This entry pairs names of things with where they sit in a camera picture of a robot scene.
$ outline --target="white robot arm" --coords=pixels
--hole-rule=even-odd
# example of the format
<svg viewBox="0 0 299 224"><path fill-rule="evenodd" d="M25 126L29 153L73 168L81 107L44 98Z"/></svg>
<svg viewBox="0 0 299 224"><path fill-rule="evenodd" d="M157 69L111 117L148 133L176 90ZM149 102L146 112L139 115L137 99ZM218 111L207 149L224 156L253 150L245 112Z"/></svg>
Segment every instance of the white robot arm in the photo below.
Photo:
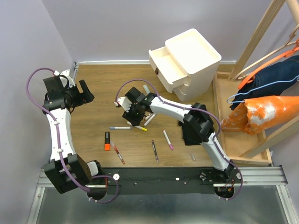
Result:
<svg viewBox="0 0 299 224"><path fill-rule="evenodd" d="M76 154L71 139L71 109L93 101L94 96L90 93L84 80L80 81L83 93L79 92L70 76L70 70L61 73L55 72L53 77L46 78L43 81L47 88L43 107L56 118L56 121L54 121L47 114L51 130L52 153L50 163L44 165L44 171L55 188L60 193L64 193L76 188L76 185L71 182L64 172L61 172L60 151L65 163L70 166L70 171L82 184L89 183L92 177L99 172L100 165L97 161L85 163ZM60 131L61 150L57 142L56 122Z"/></svg>
<svg viewBox="0 0 299 224"><path fill-rule="evenodd" d="M182 128L185 128L185 132L188 132L187 135L193 135L196 138L196 134L198 134L199 141L197 144L204 147L215 169L225 171L228 168L229 158L215 137L212 120L208 115L208 117L203 116L201 112L191 112L191 110L187 109L195 107L196 105L180 104L164 99L161 96L158 98L156 94L153 93L145 96L135 87L126 94L126 97L118 98L117 105L125 110L123 117L134 126L139 125L146 111L161 113L175 118L181 122ZM204 105L197 104L197 106L206 110Z"/></svg>

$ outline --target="orange strap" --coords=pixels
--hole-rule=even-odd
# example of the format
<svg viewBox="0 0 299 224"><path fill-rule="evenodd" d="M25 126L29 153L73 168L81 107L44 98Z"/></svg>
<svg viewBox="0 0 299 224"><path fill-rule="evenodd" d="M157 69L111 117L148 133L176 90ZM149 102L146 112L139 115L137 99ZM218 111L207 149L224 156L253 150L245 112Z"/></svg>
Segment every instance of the orange strap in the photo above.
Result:
<svg viewBox="0 0 299 224"><path fill-rule="evenodd" d="M265 64L261 65L260 67L258 67L257 69L255 69L253 72L251 72L250 74L248 74L248 76L246 78L244 78L244 80L239 84L238 89L240 90L241 88L243 88L243 86L247 83L251 83L254 80L254 76L256 75L256 73L258 73L260 70L268 67L269 65L277 62L278 60L280 60L283 57L290 57L293 54L296 53L296 51L299 50L299 39L296 41L296 46L292 49L292 50L288 50L283 54L280 54L278 56L276 56L275 58L269 60L268 62L266 62Z"/></svg>

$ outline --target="orange bag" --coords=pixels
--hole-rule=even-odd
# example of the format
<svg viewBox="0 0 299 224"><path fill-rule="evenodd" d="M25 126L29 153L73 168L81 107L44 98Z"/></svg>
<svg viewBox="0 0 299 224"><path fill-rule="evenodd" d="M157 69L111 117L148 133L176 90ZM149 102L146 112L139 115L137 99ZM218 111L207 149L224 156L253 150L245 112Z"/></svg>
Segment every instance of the orange bag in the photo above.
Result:
<svg viewBox="0 0 299 224"><path fill-rule="evenodd" d="M246 99L221 122L223 131L257 134L299 114L299 97L269 96Z"/></svg>

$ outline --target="wooden table surface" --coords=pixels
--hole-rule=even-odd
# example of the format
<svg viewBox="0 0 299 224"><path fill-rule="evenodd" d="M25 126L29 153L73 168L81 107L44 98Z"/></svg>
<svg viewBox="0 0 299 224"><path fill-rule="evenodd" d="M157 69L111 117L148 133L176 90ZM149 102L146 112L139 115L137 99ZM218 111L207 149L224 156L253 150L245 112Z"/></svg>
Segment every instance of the wooden table surface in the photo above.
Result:
<svg viewBox="0 0 299 224"><path fill-rule="evenodd" d="M86 162L98 160L103 167L192 167L211 166L212 162L202 146L185 146L178 121L158 114L147 126L147 132L131 130L109 130L110 126L128 126L122 118L124 110L114 106L115 95L120 86L131 79L142 78L150 81L159 94L169 100L180 102L174 93L168 93L150 65L80 65L76 83L84 79L95 96L93 102L75 108L71 115L71 133L74 148ZM119 97L132 87L145 92L143 82L126 85ZM215 113L213 86L208 92L192 102L205 104L207 110ZM162 133L166 130L174 147L171 151ZM113 141L122 155L122 164L116 152L104 151L104 135L110 131ZM151 140L155 141L159 163L156 162Z"/></svg>

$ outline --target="white plastic drawer unit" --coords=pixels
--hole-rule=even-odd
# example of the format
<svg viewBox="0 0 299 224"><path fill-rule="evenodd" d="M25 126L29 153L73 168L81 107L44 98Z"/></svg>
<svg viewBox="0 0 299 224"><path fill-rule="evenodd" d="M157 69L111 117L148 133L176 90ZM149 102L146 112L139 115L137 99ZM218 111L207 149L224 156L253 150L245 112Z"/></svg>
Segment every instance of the white plastic drawer unit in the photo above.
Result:
<svg viewBox="0 0 299 224"><path fill-rule="evenodd" d="M207 92L216 74L221 55L196 30L189 29L149 50L149 63L168 92L181 101Z"/></svg>

